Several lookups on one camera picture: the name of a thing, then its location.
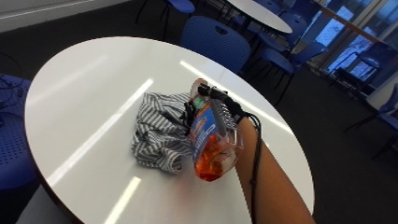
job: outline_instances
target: bottle label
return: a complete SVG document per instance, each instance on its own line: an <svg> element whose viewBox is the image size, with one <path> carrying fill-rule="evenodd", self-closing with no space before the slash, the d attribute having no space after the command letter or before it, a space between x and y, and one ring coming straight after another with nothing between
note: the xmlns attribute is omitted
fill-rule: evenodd
<svg viewBox="0 0 398 224"><path fill-rule="evenodd" d="M206 105L196 114L190 128L192 159L196 161L199 153L208 141L208 137L218 131L210 105Z"/></svg>

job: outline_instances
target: round table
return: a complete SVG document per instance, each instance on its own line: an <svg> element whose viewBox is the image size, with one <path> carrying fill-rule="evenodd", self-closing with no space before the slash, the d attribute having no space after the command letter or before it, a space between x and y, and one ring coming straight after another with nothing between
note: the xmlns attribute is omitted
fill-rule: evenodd
<svg viewBox="0 0 398 224"><path fill-rule="evenodd" d="M252 0L224 0L224 2L246 16L246 20L242 24L242 29L248 26L250 21L255 21L258 24L264 25L270 29L283 34L291 33L291 27L287 23L278 18L278 16L259 3Z"/></svg>
<svg viewBox="0 0 398 224"><path fill-rule="evenodd" d="M109 37L61 51L35 75L26 99L27 143L45 185L83 223L250 223L235 170L208 183L195 177L191 158L170 175L132 157L142 94L188 92L198 77L258 114L262 138L312 210L300 146L250 85L187 49Z"/></svg>

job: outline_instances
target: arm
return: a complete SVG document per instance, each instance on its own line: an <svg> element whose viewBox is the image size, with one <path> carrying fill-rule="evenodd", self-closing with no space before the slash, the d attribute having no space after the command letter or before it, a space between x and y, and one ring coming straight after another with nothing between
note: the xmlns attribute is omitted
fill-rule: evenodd
<svg viewBox="0 0 398 224"><path fill-rule="evenodd" d="M238 123L243 152L236 160L236 175L251 212L251 171L255 154L256 132L247 118ZM258 224L314 223L311 214L294 185L282 171L274 156L262 143L255 187L255 217Z"/></svg>

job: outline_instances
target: floor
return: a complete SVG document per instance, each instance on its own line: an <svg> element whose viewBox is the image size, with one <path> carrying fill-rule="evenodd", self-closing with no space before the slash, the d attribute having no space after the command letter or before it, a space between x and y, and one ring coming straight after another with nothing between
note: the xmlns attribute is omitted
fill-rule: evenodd
<svg viewBox="0 0 398 224"><path fill-rule="evenodd" d="M140 0L128 1L0 34L0 50L19 62L25 75L11 63L1 63L1 73L33 79L57 52L93 38L126 35L159 40L162 1L148 2L135 24L140 3ZM212 7L198 3L195 15L214 18L216 14ZM186 19L186 15L171 10L166 42L178 44ZM255 70L256 67L242 77L247 80ZM341 88L328 87L328 82L303 68L275 108L294 131L312 171L312 217L320 224L396 223L398 154L391 150L371 160L392 130L375 120L343 133L372 109L351 99ZM280 93L280 89L272 89L275 76L256 77L250 84L272 103ZM35 188L37 182L0 195L1 223L14 223Z"/></svg>

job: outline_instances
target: striped shirt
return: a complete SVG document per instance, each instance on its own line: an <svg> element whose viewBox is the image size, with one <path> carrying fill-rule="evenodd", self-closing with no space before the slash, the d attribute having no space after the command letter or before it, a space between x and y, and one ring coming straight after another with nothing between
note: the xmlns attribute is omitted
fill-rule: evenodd
<svg viewBox="0 0 398 224"><path fill-rule="evenodd" d="M136 162L171 174L180 171L182 157L191 155L186 127L179 120L187 100L188 93L148 92L142 97L135 119L131 149Z"/></svg>

